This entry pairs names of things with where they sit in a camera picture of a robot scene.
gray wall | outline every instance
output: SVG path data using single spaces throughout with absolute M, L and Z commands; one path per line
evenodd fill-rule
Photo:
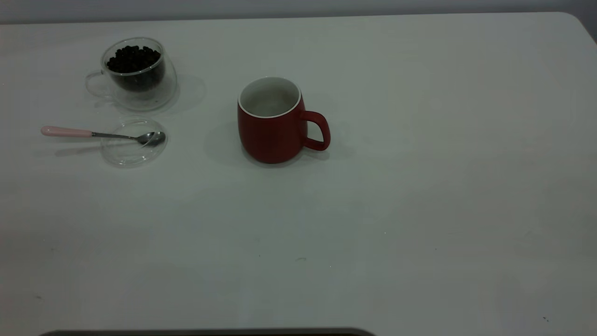
M 597 36 L 597 0 L 0 0 L 0 23 L 564 11 Z

white table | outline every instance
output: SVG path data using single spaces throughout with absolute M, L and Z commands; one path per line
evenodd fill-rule
M 95 141 L 40 135 L 116 123 L 82 83 L 131 36 L 179 73 L 153 114 L 162 155 L 123 170 Z M 572 16 L 15 25 L 0 41 L 1 335 L 597 333 L 597 47 Z M 326 152 L 244 154 L 236 97 L 264 75 L 327 117 Z

glass cup handle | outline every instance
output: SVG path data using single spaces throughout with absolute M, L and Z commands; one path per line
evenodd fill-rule
M 85 77 L 85 88 L 87 89 L 87 92 L 93 94 L 95 97 L 110 98 L 109 92 L 107 92 L 107 91 L 98 92 L 98 91 L 93 90 L 91 87 L 89 87 L 89 82 L 91 81 L 92 78 L 101 76 L 103 74 L 104 73 L 101 70 L 96 70 L 96 71 L 90 73 L 89 75 L 87 75 L 87 77 Z

glass cup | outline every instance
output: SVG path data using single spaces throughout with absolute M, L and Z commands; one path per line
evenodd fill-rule
M 110 58 L 116 56 L 119 49 L 127 46 L 151 48 L 160 53 L 159 59 L 151 65 L 138 65 L 138 71 L 119 73 L 108 68 Z M 107 91 L 96 90 L 90 86 L 90 80 L 104 75 Z M 85 78 L 85 88 L 97 97 L 113 99 L 120 105 L 135 111 L 149 111 L 166 104 L 176 91 L 177 79 L 174 66 L 166 50 L 152 38 L 135 37 L 124 39 L 109 47 L 101 56 L 101 70 L 94 71 Z

spoon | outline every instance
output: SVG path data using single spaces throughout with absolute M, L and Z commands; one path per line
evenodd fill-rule
M 65 129 L 56 126 L 43 126 L 41 133 L 45 136 L 68 136 L 74 138 L 118 138 L 135 140 L 142 145 L 157 146 L 166 140 L 164 132 L 149 132 L 140 136 L 132 137 L 126 135 L 96 133 L 88 130 Z

